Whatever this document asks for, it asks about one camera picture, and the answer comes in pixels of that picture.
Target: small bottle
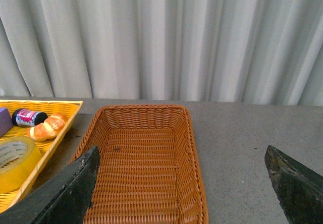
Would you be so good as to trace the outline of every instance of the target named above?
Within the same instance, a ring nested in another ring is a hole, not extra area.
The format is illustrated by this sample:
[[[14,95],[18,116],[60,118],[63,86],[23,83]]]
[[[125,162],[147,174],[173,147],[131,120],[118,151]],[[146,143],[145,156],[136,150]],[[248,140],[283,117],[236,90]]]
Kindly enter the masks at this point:
[[[34,127],[43,123],[48,118],[48,115],[42,111],[33,111],[29,109],[17,109],[12,114],[12,123],[15,126],[30,126]]]

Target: basket bottom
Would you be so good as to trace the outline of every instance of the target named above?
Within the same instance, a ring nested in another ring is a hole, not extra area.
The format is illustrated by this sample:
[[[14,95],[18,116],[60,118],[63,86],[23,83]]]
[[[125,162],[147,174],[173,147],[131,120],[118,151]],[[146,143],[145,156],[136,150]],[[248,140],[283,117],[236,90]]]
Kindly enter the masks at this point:
[[[174,142],[171,129],[112,130],[84,223],[177,223]]]

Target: yellow plastic tray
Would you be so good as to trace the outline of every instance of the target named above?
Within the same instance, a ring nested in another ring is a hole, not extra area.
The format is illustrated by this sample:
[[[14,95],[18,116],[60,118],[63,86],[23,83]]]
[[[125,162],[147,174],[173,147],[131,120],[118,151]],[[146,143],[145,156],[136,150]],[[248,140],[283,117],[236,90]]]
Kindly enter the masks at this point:
[[[65,134],[69,131],[76,114],[80,110],[82,101],[40,101],[40,100],[0,100],[0,107],[6,107],[10,115],[19,108],[27,108],[35,111],[43,111],[50,116],[53,113],[62,113],[68,118],[68,121],[61,132],[55,139],[35,142],[42,158],[34,168],[33,172],[29,175],[28,179],[22,184],[20,189],[15,191],[0,194],[0,213],[22,200],[32,185],[34,184],[39,173],[44,169],[49,159],[54,154],[58,145],[64,138]],[[15,136],[27,136],[27,127],[12,127],[7,133],[0,137],[0,141]]]

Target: wicker basket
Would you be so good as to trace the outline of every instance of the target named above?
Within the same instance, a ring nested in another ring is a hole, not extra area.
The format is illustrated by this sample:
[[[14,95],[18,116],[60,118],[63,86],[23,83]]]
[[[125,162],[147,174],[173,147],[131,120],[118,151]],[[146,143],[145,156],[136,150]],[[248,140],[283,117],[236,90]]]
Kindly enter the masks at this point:
[[[9,193],[0,194],[0,213],[26,196],[36,181],[37,176],[44,169],[58,145],[64,138],[65,134],[71,128],[75,116],[80,110],[82,104],[82,101],[0,100],[0,107],[8,108],[10,114],[12,114],[18,108],[28,108],[35,111],[44,111],[48,115],[53,113],[62,113],[68,118],[64,128],[55,139],[36,142],[36,146],[42,155],[41,160],[38,162],[33,172],[29,175],[28,179],[26,179],[26,181],[22,184],[20,189]],[[16,136],[27,136],[26,128],[14,126],[2,137],[0,137],[0,141]]]
[[[105,106],[71,161],[93,145],[99,146],[101,160],[84,223],[208,223],[186,108]]]

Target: bottle label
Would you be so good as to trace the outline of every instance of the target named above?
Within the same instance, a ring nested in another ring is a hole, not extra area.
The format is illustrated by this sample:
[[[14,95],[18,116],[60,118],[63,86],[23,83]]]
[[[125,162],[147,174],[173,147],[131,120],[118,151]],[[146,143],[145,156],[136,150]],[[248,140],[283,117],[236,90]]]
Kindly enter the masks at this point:
[[[22,109],[17,113],[16,122],[20,126],[35,126],[35,118],[41,111]]]

